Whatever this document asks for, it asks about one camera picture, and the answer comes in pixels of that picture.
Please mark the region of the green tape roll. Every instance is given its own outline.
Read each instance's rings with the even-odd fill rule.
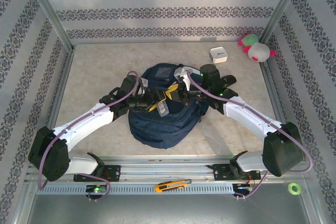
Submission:
[[[299,194],[301,194],[301,187],[297,183],[290,183],[288,185],[288,190],[293,195],[299,195]]]

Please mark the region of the black mounting bracket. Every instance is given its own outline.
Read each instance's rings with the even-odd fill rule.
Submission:
[[[260,172],[256,170],[252,170],[248,173],[241,174],[239,177],[236,177],[234,173],[231,171],[230,164],[214,164],[214,165],[208,165],[207,167],[213,170],[215,181],[261,179]]]
[[[119,182],[120,170],[120,165],[104,165],[102,174],[99,177],[109,182]],[[74,182],[101,182],[101,180],[74,174]]]

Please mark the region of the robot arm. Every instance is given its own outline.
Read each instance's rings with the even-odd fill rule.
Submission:
[[[237,178],[239,174],[251,170],[268,170],[280,177],[304,159],[306,150],[303,152],[300,134],[294,124],[283,124],[253,109],[236,92],[227,88],[235,83],[236,79],[233,76],[220,78],[215,65],[203,65],[200,74],[202,84],[197,84],[191,80],[190,73],[185,77],[183,69],[177,69],[175,72],[180,82],[185,85],[190,83],[188,90],[196,89],[202,92],[202,95],[198,93],[196,97],[205,98],[213,109],[244,125],[264,144],[262,151],[239,153],[230,161],[232,172]]]
[[[187,71],[190,70],[202,76],[201,86],[196,83],[192,85],[192,80],[188,78],[187,74]],[[264,142],[263,151],[243,152],[232,159],[233,173],[237,177],[239,177],[239,174],[250,170],[265,169],[276,176],[281,176],[303,160],[304,155],[300,148],[270,124],[283,129],[300,142],[300,135],[296,126],[291,123],[283,125],[281,122],[272,120],[254,109],[252,110],[251,106],[236,92],[227,88],[236,82],[233,76],[220,78],[219,71],[214,65],[203,65],[197,71],[190,67],[179,68],[175,72],[175,77],[181,82],[179,85],[181,88],[175,91],[177,92],[175,97],[178,97],[179,101],[182,101],[182,99],[207,101],[213,109],[235,119]],[[161,101],[162,94],[157,94],[157,92],[145,93],[143,83],[145,82],[140,81],[133,95],[129,98],[113,106],[108,106],[112,101],[124,97],[133,90],[135,77],[127,76],[120,88],[113,89],[82,116],[52,130],[47,127],[41,128],[36,134],[28,160],[36,168],[39,168],[47,146],[58,134],[63,132],[61,138],[54,142],[46,156],[42,174],[49,181],[55,181],[64,174],[86,173],[100,177],[104,164],[98,157],[92,153],[72,156],[69,152],[86,136],[126,114],[129,109],[136,108],[137,111],[150,111],[151,107]],[[225,98],[226,101],[214,99],[210,96],[211,94]]]

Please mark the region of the beige floor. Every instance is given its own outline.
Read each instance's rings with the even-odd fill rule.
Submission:
[[[254,108],[274,118],[259,64],[251,61],[235,42],[94,44],[77,46],[56,125],[88,111],[102,96],[119,87],[130,70],[141,75],[162,62],[199,68],[211,63],[208,52],[218,46],[224,46],[229,55],[227,62],[217,65],[221,76],[233,74],[237,83],[231,88]],[[202,122],[168,150],[151,148],[134,139],[125,115],[87,136],[73,151],[98,156],[227,155],[261,149],[262,142],[253,133],[209,108]]]

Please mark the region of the navy blue backpack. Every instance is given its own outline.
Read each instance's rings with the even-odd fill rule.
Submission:
[[[141,76],[148,80],[148,89],[160,88],[167,90],[176,82],[174,72],[183,65],[161,63],[147,69]],[[196,82],[201,82],[201,76],[192,74]],[[154,148],[171,148],[178,144],[193,127],[201,120],[208,110],[208,103],[192,100],[188,106],[180,102],[166,99],[169,114],[161,117],[157,109],[148,112],[129,111],[130,130],[135,139]]]

